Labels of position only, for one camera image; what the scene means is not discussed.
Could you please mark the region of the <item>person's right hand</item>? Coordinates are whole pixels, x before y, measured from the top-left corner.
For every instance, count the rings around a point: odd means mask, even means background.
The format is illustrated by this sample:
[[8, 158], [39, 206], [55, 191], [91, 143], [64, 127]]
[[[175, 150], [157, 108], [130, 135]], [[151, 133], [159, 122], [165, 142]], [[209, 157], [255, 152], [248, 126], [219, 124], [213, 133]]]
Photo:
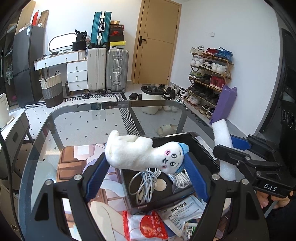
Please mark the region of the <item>person's right hand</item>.
[[267, 205], [269, 204], [269, 201], [276, 201], [277, 204], [274, 206], [273, 209], [277, 209], [280, 207], [285, 207], [290, 203], [290, 199], [288, 197], [286, 198], [279, 198], [276, 196], [271, 196], [267, 193], [263, 193], [260, 191], [256, 192], [256, 196], [258, 198], [258, 201], [260, 203], [261, 208], [267, 207]]

